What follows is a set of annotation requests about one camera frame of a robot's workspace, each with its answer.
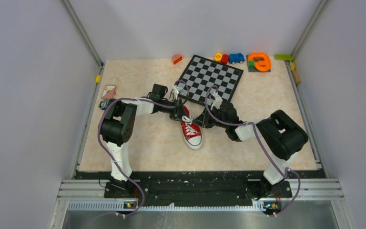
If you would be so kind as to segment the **red canvas sneaker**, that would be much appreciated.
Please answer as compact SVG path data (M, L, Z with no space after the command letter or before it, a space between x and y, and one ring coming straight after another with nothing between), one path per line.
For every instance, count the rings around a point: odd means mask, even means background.
M200 127L193 122L193 116L186 106L183 106L185 115L180 122L185 143L192 150L198 150L203 145L203 135Z

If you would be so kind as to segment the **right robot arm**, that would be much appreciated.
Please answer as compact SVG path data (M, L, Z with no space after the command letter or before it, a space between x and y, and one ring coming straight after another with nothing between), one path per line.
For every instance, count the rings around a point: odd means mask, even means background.
M257 123L239 119L232 103L222 102L219 106L205 107L194 123L203 128L214 126L225 129L229 139L243 142L255 138L261 145L270 164L264 170L261 192L274 196L280 189L279 183L288 175L293 157L308 142L308 135L283 110L273 112Z

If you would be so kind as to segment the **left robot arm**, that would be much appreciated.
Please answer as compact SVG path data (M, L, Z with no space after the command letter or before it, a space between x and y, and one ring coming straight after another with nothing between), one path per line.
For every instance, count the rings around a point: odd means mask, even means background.
M189 91L188 86L180 87L176 82L170 92L170 101L164 98L168 88L154 84L152 91L144 97L111 99L107 104L98 124L98 141L111 158L110 183L120 196L128 197L134 190L127 143L132 137L135 118L162 112L171 120L192 123L193 119L183 108L185 102L178 97L181 91Z

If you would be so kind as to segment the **black grey checkerboard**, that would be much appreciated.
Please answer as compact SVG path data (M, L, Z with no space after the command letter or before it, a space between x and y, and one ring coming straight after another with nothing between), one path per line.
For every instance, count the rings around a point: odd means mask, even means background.
M183 90L178 96L202 106L211 105L206 92L216 85L222 100L231 102L243 73L241 69L194 55L179 78L178 86Z

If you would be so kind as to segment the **orange half-round toy block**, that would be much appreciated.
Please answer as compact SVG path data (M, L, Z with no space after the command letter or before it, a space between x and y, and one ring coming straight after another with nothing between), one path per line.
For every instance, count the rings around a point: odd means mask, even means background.
M175 54L172 56L172 63L173 65L176 65L183 59L183 56L181 54Z

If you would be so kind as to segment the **red toy cylinder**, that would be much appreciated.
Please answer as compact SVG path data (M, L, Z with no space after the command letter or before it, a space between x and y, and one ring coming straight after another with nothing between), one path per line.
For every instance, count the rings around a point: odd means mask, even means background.
M221 63L222 64L227 64L229 62L229 55L227 54L223 54L221 57Z

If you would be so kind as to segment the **yellow toy cylinder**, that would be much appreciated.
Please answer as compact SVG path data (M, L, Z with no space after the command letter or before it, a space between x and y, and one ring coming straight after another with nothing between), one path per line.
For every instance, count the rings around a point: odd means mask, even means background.
M215 56L214 56L214 60L215 60L216 62L221 62L222 57L223 57L223 54L222 54L222 53L220 53L220 52L218 52L218 53L216 53L216 54L215 54Z

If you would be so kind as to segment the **pink tangram card box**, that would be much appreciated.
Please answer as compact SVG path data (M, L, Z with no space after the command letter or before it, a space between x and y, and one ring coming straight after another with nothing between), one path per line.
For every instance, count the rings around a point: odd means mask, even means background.
M104 87L103 93L102 93L102 99L103 100L110 100L115 97L117 92L117 86L116 85L106 85Z

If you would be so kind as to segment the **blue toy car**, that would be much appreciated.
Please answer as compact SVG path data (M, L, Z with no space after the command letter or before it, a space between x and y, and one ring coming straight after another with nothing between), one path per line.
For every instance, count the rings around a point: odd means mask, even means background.
M245 58L242 53L233 53L229 54L228 61L230 64L243 63L245 61Z

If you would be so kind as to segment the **small blue toy robot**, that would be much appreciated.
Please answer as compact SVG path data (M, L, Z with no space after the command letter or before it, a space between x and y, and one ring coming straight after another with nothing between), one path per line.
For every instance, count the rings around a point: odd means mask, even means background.
M108 106L108 103L109 101L108 100L103 100L103 101L100 101L98 107L101 109L101 110L106 110L107 106Z

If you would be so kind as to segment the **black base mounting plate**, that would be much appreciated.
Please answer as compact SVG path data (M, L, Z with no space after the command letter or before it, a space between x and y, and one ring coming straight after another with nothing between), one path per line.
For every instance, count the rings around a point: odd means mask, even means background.
M76 180L96 180L105 198L144 200L146 207L249 206L263 198L292 198L297 188L290 180L269 184L261 171L133 172L132 182L115 181L109 172L76 172Z

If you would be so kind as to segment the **orange curved track toy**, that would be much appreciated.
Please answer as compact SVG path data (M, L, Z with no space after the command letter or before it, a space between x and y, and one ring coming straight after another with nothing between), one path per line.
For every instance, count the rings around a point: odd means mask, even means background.
M272 65L269 56L265 53L251 53L247 55L248 72L270 72Z

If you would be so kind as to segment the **green flat block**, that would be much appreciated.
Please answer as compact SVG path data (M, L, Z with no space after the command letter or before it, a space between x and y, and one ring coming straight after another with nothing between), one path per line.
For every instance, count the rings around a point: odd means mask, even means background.
M275 54L274 58L276 60L283 60L283 61L292 61L293 57L291 55L286 55L286 54Z

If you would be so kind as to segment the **yellow clip on rail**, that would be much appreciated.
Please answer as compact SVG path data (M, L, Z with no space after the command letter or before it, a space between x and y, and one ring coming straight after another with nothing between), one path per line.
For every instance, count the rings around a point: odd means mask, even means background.
M100 75L97 75L96 78L95 78L95 83L99 83L101 80L101 76Z

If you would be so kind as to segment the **wooden block on rail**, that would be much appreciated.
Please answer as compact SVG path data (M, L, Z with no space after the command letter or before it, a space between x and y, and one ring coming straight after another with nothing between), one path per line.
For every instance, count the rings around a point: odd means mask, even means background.
M298 72L296 70L292 70L291 72L292 72L295 84L299 85L302 82L300 75L298 74Z

